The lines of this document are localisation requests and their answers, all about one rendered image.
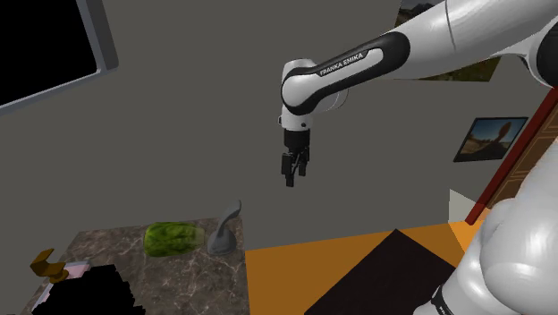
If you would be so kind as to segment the brown door with red frame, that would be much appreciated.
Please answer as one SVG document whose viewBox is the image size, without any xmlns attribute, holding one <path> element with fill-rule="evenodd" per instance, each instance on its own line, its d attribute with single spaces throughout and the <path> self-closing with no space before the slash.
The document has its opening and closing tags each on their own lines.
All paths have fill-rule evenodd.
<svg viewBox="0 0 558 315">
<path fill-rule="evenodd" d="M 508 188 L 514 188 L 515 184 L 520 185 L 556 137 L 558 137 L 558 88 L 548 92 L 478 198 L 465 222 L 470 226 L 474 225 L 485 209 L 490 209 L 497 201 L 515 194 L 516 192 L 508 191 Z"/>
</svg>

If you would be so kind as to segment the grey framed window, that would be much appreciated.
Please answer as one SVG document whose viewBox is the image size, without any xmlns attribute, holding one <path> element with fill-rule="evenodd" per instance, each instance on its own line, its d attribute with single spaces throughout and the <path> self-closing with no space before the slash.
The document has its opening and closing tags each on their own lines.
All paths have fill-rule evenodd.
<svg viewBox="0 0 558 315">
<path fill-rule="evenodd" d="M 0 116 L 118 66 L 103 0 L 0 0 Z"/>
</svg>

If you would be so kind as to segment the green lettuce head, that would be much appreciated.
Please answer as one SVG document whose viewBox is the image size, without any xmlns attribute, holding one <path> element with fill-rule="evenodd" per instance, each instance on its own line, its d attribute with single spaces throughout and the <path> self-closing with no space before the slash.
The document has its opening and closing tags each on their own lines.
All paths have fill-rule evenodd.
<svg viewBox="0 0 558 315">
<path fill-rule="evenodd" d="M 149 257 L 169 257 L 196 250 L 205 243 L 205 229 L 186 222 L 156 222 L 143 238 L 143 249 Z"/>
</svg>

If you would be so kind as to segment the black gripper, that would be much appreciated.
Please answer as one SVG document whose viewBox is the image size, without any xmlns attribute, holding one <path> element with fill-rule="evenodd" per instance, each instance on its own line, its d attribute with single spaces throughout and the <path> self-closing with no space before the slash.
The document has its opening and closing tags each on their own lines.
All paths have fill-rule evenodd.
<svg viewBox="0 0 558 315">
<path fill-rule="evenodd" d="M 298 155 L 298 174 L 305 176 L 307 173 L 307 165 L 309 162 L 309 145 L 310 145 L 310 130 L 304 131 L 289 131 L 283 130 L 283 144 L 288 149 L 289 153 L 282 154 L 281 160 L 281 174 L 285 178 L 287 187 L 294 186 L 294 170 L 296 159 L 291 153 Z"/>
</svg>

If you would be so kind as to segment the grey curved faucet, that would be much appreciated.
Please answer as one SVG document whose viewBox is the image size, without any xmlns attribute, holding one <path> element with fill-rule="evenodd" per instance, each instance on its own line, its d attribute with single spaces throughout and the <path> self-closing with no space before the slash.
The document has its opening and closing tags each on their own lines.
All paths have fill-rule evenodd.
<svg viewBox="0 0 558 315">
<path fill-rule="evenodd" d="M 236 250 L 237 238 L 227 223 L 241 212 L 241 201 L 234 201 L 220 216 L 216 230 L 207 238 L 210 255 L 226 255 Z"/>
</svg>

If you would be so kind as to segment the small black framed wall picture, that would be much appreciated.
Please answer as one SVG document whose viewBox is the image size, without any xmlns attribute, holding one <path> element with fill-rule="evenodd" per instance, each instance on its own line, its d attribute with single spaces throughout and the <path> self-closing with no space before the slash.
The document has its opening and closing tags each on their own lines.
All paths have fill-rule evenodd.
<svg viewBox="0 0 558 315">
<path fill-rule="evenodd" d="M 527 116 L 476 118 L 453 162 L 487 161 L 504 158 L 527 121 Z"/>
</svg>

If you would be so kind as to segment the pink sink basin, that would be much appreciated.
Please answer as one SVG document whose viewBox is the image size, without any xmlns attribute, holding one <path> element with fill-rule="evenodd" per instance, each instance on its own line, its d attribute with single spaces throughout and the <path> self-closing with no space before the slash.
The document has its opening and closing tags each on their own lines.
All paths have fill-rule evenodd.
<svg viewBox="0 0 558 315">
<path fill-rule="evenodd" d="M 79 278 L 82 277 L 83 274 L 88 271 L 92 267 L 92 263 L 89 260 L 83 261 L 76 261 L 67 263 L 64 267 L 65 270 L 69 271 L 68 279 Z M 49 283 L 43 293 L 39 296 L 37 301 L 35 302 L 34 306 L 31 308 L 34 310 L 38 305 L 42 302 L 45 302 L 50 295 L 50 291 L 53 287 L 52 283 Z"/>
</svg>

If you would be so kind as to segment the black blocky object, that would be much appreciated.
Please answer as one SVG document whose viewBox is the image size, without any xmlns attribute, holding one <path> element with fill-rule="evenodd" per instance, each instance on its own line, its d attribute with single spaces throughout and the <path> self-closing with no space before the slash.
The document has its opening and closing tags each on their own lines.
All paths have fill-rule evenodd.
<svg viewBox="0 0 558 315">
<path fill-rule="evenodd" d="M 54 284 L 32 315 L 146 315 L 114 264 L 95 266 L 81 277 Z"/>
</svg>

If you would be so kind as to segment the dark robot stand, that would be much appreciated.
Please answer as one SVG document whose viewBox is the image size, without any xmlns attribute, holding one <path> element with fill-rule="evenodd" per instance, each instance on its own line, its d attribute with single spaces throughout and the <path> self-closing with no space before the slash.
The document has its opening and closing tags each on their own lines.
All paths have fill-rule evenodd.
<svg viewBox="0 0 558 315">
<path fill-rule="evenodd" d="M 454 266 L 393 230 L 304 315 L 413 315 Z"/>
</svg>

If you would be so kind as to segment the brass tap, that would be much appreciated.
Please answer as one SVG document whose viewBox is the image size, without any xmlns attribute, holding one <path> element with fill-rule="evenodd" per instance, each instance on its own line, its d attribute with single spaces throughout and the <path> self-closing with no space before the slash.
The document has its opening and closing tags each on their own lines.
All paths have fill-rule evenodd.
<svg viewBox="0 0 558 315">
<path fill-rule="evenodd" d="M 48 262 L 48 258 L 54 252 L 54 248 L 42 251 L 31 263 L 30 268 L 38 277 L 47 277 L 51 284 L 64 281 L 69 276 L 65 269 L 65 262 Z"/>
</svg>

